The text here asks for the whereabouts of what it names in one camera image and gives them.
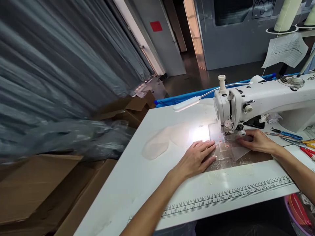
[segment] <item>scissors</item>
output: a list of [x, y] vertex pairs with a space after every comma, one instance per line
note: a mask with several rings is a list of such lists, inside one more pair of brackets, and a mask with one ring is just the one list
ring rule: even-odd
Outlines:
[[288, 141], [289, 143], [292, 143], [296, 146], [299, 146], [300, 149], [306, 153], [306, 155], [308, 155], [313, 161], [315, 161], [315, 158], [313, 155], [315, 155], [315, 151], [311, 150], [311, 149], [308, 149], [308, 148], [305, 148], [306, 146], [308, 147], [311, 147], [311, 148], [315, 148], [315, 146], [313, 145], [310, 145], [309, 143], [315, 143], [315, 140], [311, 140], [311, 141], [304, 141], [304, 142], [297, 142], [297, 141], [293, 141], [291, 139], [287, 139], [287, 138], [282, 138], [284, 139], [285, 141]]
[[296, 140], [300, 140], [301, 141], [303, 139], [303, 137], [301, 137], [301, 136], [298, 136], [298, 135], [295, 135], [295, 134], [292, 134], [292, 133], [288, 133], [288, 132], [285, 132], [285, 131], [281, 131], [281, 130], [278, 130], [278, 129], [275, 129], [275, 128], [271, 128], [271, 130], [276, 132], [276, 133], [279, 133], [279, 134], [282, 134], [282, 135], [285, 135], [285, 136], [289, 136], [289, 137], [294, 138]]

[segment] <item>white tabletop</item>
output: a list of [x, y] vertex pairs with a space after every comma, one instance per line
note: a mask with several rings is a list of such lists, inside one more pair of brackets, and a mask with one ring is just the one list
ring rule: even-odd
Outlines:
[[[174, 112], [172, 106], [149, 110], [74, 235], [119, 235], [125, 228], [129, 217], [138, 211], [168, 171], [178, 163], [185, 153], [185, 149], [170, 142], [165, 153], [154, 160], [145, 159], [141, 152], [152, 133], [183, 122], [189, 122], [196, 126], [207, 125], [215, 123], [215, 118], [213, 98], [202, 99], [199, 104], [181, 112]], [[285, 130], [277, 123], [266, 125], [264, 131], [269, 132], [271, 127]], [[305, 133], [298, 135], [309, 139]], [[269, 136], [269, 138], [282, 146], [289, 144], [279, 137]], [[298, 147], [288, 146], [286, 148], [309, 168], [315, 168], [315, 164]], [[286, 175], [286, 173], [275, 160], [202, 173], [185, 181], [175, 192], [170, 204], [207, 195], [213, 191], [233, 188], [240, 183], [245, 185], [251, 181], [258, 182], [264, 177], [275, 178], [281, 175]], [[160, 221], [157, 229], [171, 227], [297, 191], [297, 187], [293, 185], [250, 197], [246, 201], [239, 200], [237, 204], [213, 207], [211, 211], [205, 209], [173, 217]]]

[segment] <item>red sticker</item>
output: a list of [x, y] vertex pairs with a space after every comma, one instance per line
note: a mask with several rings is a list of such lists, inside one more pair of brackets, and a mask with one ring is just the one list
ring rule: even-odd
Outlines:
[[162, 31], [162, 26], [159, 21], [150, 22], [153, 32]]

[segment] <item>gray curtain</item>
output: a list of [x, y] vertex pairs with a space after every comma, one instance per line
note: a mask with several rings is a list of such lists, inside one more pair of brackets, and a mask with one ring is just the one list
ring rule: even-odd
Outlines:
[[135, 44], [111, 0], [0, 1], [2, 147], [131, 94], [154, 74]]

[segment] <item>forearm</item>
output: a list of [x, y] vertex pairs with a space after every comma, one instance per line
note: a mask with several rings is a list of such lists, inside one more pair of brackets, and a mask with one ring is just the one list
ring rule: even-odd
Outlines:
[[315, 204], [315, 173], [296, 159], [285, 148], [279, 148], [274, 156], [281, 163], [290, 177], [294, 180], [301, 192]]
[[152, 193], [149, 199], [144, 203], [136, 215], [126, 226], [121, 236], [129, 235], [152, 235], [162, 213], [184, 179], [179, 178], [171, 170], [159, 187]]

